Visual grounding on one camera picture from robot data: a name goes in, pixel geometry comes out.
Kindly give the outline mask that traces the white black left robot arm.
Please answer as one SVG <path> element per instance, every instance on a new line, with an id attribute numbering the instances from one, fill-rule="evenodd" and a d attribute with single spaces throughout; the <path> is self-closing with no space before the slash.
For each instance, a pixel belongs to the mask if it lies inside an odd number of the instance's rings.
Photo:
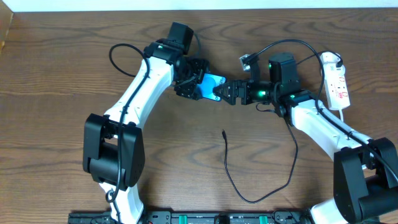
<path id="1" fill-rule="evenodd" d="M 122 97 L 85 121 L 83 170 L 105 191 L 116 223 L 138 223 L 144 212 L 137 188 L 146 159 L 143 129 L 161 94 L 172 86 L 178 96 L 202 98 L 197 86 L 209 62 L 188 55 L 195 36 L 189 26 L 173 22 L 166 38 L 139 52 L 140 69 Z"/>

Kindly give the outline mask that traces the blue Galaxy smartphone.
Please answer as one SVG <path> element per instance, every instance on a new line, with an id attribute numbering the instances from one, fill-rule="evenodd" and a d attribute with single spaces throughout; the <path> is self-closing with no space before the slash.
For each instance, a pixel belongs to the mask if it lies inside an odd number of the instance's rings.
<path id="1" fill-rule="evenodd" d="M 221 98 L 213 93 L 213 89 L 224 83 L 226 83 L 225 77 L 206 73 L 204 74 L 202 82 L 197 85 L 197 89 L 203 98 L 213 101 L 221 101 Z"/>

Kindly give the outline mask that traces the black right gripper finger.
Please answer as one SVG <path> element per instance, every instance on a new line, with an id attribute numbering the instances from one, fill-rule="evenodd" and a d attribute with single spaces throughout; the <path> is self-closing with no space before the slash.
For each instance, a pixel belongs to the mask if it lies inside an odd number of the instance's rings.
<path id="1" fill-rule="evenodd" d="M 238 88 L 238 80 L 230 80 L 213 88 L 213 92 L 232 92 Z"/>
<path id="2" fill-rule="evenodd" d="M 236 104 L 238 93 L 233 90 L 213 90 L 213 93 L 230 105 Z"/>

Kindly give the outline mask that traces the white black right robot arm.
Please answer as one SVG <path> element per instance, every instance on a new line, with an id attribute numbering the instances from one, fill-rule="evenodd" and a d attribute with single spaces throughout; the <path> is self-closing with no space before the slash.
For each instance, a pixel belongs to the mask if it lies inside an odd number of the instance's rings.
<path id="1" fill-rule="evenodd" d="M 240 58 L 251 79 L 232 80 L 213 89 L 231 105 L 272 104 L 273 112 L 310 136 L 333 161 L 333 198 L 312 206 L 301 223 L 378 223 L 397 210 L 397 151 L 388 138 L 371 139 L 333 113 L 301 87 L 291 53 L 269 59 L 268 81 L 259 78 L 258 57 Z"/>

